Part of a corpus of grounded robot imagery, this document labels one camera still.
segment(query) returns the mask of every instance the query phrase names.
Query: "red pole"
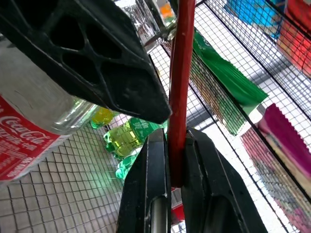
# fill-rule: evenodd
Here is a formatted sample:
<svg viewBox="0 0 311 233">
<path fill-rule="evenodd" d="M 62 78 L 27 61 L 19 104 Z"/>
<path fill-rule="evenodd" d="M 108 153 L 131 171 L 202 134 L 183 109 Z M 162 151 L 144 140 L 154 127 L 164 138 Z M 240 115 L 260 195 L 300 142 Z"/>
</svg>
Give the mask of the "red pole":
<svg viewBox="0 0 311 233">
<path fill-rule="evenodd" d="M 192 57 L 195 0 L 180 0 L 177 31 L 171 59 L 171 89 L 168 145 L 172 187 L 183 184 L 183 153 L 186 141 L 186 111 Z"/>
</svg>

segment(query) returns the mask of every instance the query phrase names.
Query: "coca-cola logo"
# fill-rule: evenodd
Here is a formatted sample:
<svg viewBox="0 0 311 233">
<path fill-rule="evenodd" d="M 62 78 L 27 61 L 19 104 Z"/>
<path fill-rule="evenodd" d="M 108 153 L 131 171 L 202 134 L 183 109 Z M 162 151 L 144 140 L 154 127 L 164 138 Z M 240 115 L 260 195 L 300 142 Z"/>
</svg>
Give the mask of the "coca-cola logo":
<svg viewBox="0 0 311 233">
<path fill-rule="evenodd" d="M 20 138 L 23 138 L 26 141 L 30 141 L 34 144 L 41 144 L 46 139 L 51 138 L 40 131 L 31 131 L 24 127 L 21 123 L 21 119 L 16 116 L 0 117 L 0 125 L 10 130 L 12 133 L 18 135 Z"/>
</svg>

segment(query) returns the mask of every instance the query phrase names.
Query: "red coca-cola label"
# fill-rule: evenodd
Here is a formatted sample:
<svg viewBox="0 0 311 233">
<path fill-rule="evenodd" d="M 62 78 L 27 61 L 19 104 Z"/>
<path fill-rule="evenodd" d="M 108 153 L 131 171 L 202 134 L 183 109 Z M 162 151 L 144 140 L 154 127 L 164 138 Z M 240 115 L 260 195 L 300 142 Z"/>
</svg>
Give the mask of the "red coca-cola label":
<svg viewBox="0 0 311 233">
<path fill-rule="evenodd" d="M 58 137 L 25 119 L 0 96 L 0 181 L 17 177 Z"/>
</svg>

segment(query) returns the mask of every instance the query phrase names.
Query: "green packet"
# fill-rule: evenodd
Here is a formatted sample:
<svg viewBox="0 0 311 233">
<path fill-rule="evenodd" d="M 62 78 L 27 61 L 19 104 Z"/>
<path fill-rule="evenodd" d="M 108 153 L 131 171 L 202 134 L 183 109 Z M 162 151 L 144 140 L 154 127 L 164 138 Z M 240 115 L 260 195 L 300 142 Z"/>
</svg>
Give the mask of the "green packet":
<svg viewBox="0 0 311 233">
<path fill-rule="evenodd" d="M 194 31 L 193 49 L 203 63 L 232 94 L 247 115 L 268 97 L 233 64 L 223 59 L 196 29 Z M 237 135 L 239 128 L 245 123 L 244 117 L 229 98 L 222 95 L 217 95 L 215 98 L 214 101 L 217 101 L 219 106 L 217 114 L 221 114 L 221 116 L 218 116 L 219 120 L 222 121 L 232 135 Z"/>
</svg>

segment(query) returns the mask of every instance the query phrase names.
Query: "plastic bottle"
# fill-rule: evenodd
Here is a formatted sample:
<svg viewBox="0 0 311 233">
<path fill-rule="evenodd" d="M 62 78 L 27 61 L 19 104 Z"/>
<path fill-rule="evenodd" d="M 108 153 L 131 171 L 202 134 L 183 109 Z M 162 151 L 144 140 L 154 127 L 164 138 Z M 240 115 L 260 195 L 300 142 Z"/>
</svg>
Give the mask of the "plastic bottle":
<svg viewBox="0 0 311 233">
<path fill-rule="evenodd" d="M 138 118 L 131 118 L 125 124 L 109 130 L 104 135 L 106 149 L 118 156 L 126 157 L 143 145 L 146 137 L 154 130 L 164 128 L 167 130 L 167 121 L 161 125 Z"/>
<path fill-rule="evenodd" d="M 7 184 L 87 123 L 98 106 L 68 94 L 5 38 L 0 74 L 0 184 Z"/>
<path fill-rule="evenodd" d="M 98 129 L 104 125 L 109 124 L 112 121 L 112 119 L 118 114 L 119 113 L 100 107 L 92 117 L 92 120 L 90 122 L 91 126 L 93 129 Z"/>
<path fill-rule="evenodd" d="M 135 162 L 138 154 L 129 155 L 124 158 L 119 164 L 118 169 L 116 170 L 116 177 L 119 179 L 125 180 L 126 175 L 130 171 L 133 163 Z"/>
</svg>

